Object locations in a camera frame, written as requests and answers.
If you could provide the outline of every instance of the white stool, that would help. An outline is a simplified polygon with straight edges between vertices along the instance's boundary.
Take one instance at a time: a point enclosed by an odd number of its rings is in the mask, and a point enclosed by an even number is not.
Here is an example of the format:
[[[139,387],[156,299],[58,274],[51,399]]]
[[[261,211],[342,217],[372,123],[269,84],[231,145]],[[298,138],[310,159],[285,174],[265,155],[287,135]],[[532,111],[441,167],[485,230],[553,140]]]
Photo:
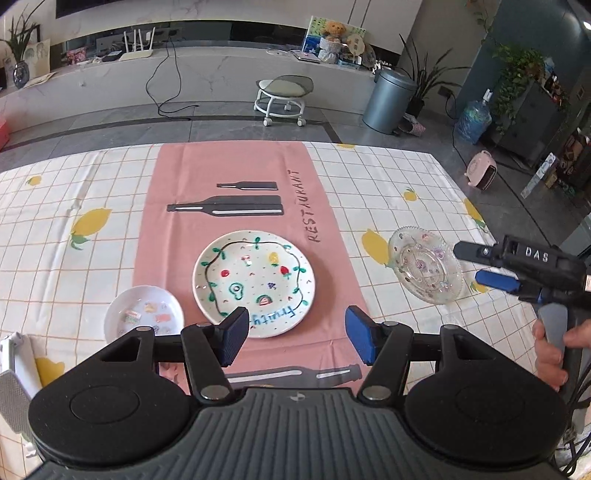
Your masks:
[[[256,96],[254,109],[265,114],[263,124],[268,127],[273,123],[272,116],[279,118],[297,118],[297,124],[303,127],[306,120],[303,117],[304,108],[306,104],[303,97],[314,90],[314,82],[311,78],[302,77],[299,75],[282,75],[274,80],[259,80],[256,83],[259,87],[258,95]],[[261,96],[269,97],[266,105],[260,105]],[[286,112],[291,110],[291,106],[298,106],[300,111],[297,113],[271,113],[271,105],[274,100],[282,100],[285,102],[284,110]]]

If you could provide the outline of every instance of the power cord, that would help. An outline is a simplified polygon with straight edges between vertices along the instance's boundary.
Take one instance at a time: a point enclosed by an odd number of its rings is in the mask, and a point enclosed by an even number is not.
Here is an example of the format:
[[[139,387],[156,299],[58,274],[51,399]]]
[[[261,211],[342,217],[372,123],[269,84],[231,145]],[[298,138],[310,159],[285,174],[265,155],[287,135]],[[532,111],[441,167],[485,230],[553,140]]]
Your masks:
[[[587,365],[587,367],[583,371],[583,374],[579,377],[579,380],[578,380],[578,382],[575,386],[575,389],[574,389],[574,394],[573,394],[572,398],[570,399],[570,401],[567,403],[567,408],[568,408],[570,419],[572,419],[573,413],[579,405],[579,400],[580,400],[581,396],[585,393],[585,391],[589,387],[591,387],[591,380],[587,380],[586,382],[584,381],[585,378],[587,378],[587,376],[590,373],[591,373],[591,362],[589,362],[589,365]],[[589,433],[587,435],[587,438],[585,438],[582,446],[578,450],[575,449],[575,444],[574,444],[573,440],[571,440],[569,442],[571,460],[563,468],[562,473],[564,473],[566,476],[570,476],[575,472],[575,470],[577,469],[577,462],[583,456],[585,450],[589,446],[589,443],[591,443],[591,433]]]
[[[160,68],[160,66],[161,66],[161,65],[162,65],[162,64],[163,64],[165,61],[167,61],[167,60],[170,58],[170,52],[169,52],[169,50],[168,50],[168,42],[170,42],[170,43],[173,45],[173,52],[174,52],[174,66],[175,66],[175,67],[176,67],[176,69],[177,69],[177,75],[178,75],[178,92],[177,92],[177,94],[176,94],[175,96],[173,96],[173,97],[169,98],[168,100],[165,100],[164,102],[162,102],[162,103],[160,103],[160,104],[159,104],[159,103],[158,103],[158,102],[155,100],[155,98],[152,96],[152,94],[150,93],[150,91],[148,90],[148,84],[149,84],[149,83],[152,81],[152,79],[153,79],[153,78],[154,78],[154,76],[156,75],[156,72],[158,72],[158,69]],[[152,99],[152,101],[154,102],[154,105],[156,105],[156,107],[158,108],[158,114],[159,114],[159,116],[163,116],[163,117],[165,117],[165,118],[168,118],[169,120],[173,120],[173,119],[174,119],[174,120],[179,120],[179,119],[181,119],[181,120],[188,120],[188,121],[191,121],[192,119],[191,119],[190,117],[188,117],[188,116],[187,116],[187,117],[183,117],[183,116],[169,116],[169,115],[170,115],[171,113],[177,113],[177,112],[180,112],[181,110],[185,110],[185,109],[187,109],[187,108],[198,107],[198,105],[197,105],[197,104],[195,104],[195,105],[187,105],[187,106],[184,106],[184,107],[182,107],[182,108],[179,108],[178,110],[172,110],[172,111],[168,111],[168,112],[167,112],[167,111],[164,111],[164,110],[162,110],[162,107],[163,107],[163,106],[164,106],[166,103],[168,103],[168,102],[170,102],[170,101],[174,100],[175,98],[177,98],[177,97],[178,97],[178,96],[181,94],[181,91],[183,90],[183,78],[181,77],[181,72],[180,72],[180,70],[178,69],[177,49],[176,49],[176,47],[174,46],[174,41],[173,41],[173,40],[172,40],[170,37],[168,37],[168,39],[166,40],[166,42],[164,43],[164,45],[166,46],[166,57],[165,57],[165,58],[164,58],[164,59],[163,59],[163,60],[162,60],[160,63],[158,63],[158,66],[157,66],[157,67],[156,67],[156,69],[154,70],[154,73],[152,74],[152,76],[151,76],[151,77],[148,79],[148,81],[146,82],[146,87],[145,87],[145,88],[146,88],[146,93],[147,93],[147,94],[148,94],[148,96],[149,96],[149,97]]]
[[[449,118],[451,118],[452,120],[454,120],[455,122],[457,122],[459,120],[459,117],[457,116],[457,98],[456,98],[456,95],[452,91],[450,91],[450,94],[451,95],[449,97],[447,97],[447,100],[445,101],[445,113],[447,114],[447,116]],[[451,97],[453,97],[453,111],[454,111],[454,116],[451,116],[449,114],[449,112],[447,111],[447,104],[449,103],[449,99]],[[458,155],[460,155],[460,158],[464,162],[464,165],[466,166],[466,168],[468,168],[468,163],[466,162],[466,160],[464,160],[464,157],[462,157],[462,154],[460,153],[460,151],[456,147],[455,133],[456,133],[456,124],[453,124],[453,126],[452,126],[452,146],[453,146],[453,149],[457,152]]]

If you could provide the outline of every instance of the floor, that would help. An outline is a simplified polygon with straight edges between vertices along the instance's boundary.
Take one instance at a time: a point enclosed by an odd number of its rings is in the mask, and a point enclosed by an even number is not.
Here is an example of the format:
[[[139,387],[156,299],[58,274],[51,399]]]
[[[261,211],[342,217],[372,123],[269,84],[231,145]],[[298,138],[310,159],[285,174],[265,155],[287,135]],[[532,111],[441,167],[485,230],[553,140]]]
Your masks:
[[[198,106],[171,103],[171,119],[158,115],[155,105],[104,110],[63,118],[12,134],[0,152],[0,171],[85,151],[147,143],[207,140],[300,140],[335,142],[427,152],[435,156],[476,206],[497,240],[505,234],[541,244],[560,245],[579,225],[591,208],[575,206],[560,190],[538,185],[522,200],[520,191],[533,172],[523,170],[509,155],[493,151],[498,175],[484,192],[467,185],[466,162],[483,147],[456,138],[452,126],[438,114],[424,111],[420,121],[426,127],[421,138],[384,135],[368,128],[361,115],[308,108],[308,124],[275,121],[264,127],[262,114],[248,102],[202,102]]]

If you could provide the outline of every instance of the space heater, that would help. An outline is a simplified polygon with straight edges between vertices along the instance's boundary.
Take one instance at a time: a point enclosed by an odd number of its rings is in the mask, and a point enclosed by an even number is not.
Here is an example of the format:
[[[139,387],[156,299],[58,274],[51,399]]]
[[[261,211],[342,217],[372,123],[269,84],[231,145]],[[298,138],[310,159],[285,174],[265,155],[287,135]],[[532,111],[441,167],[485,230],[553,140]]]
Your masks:
[[[495,159],[486,150],[477,153],[470,161],[464,175],[468,177],[470,187],[486,190],[496,175]]]

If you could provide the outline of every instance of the gray trash can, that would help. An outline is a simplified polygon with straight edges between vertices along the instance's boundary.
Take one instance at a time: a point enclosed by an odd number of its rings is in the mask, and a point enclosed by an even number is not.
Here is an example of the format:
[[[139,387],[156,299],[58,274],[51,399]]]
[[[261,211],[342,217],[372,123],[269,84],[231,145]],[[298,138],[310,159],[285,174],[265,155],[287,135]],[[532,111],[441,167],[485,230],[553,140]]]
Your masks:
[[[408,108],[417,84],[408,76],[388,69],[380,70],[376,82],[363,122],[378,132],[390,135]]]

